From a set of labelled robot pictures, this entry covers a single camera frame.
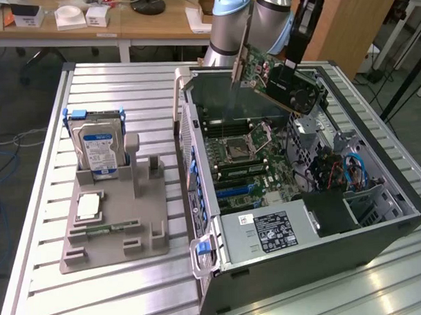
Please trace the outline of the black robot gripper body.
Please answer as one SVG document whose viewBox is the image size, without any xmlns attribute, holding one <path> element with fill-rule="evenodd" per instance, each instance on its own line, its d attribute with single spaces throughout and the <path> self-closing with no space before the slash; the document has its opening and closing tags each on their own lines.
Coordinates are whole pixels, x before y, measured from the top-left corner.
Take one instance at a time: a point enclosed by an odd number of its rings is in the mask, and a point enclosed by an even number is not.
<svg viewBox="0 0 421 315">
<path fill-rule="evenodd" d="M 323 10 L 324 0 L 301 0 L 297 7 L 286 46 L 286 59 L 300 63 L 312 40 Z"/>
</svg>

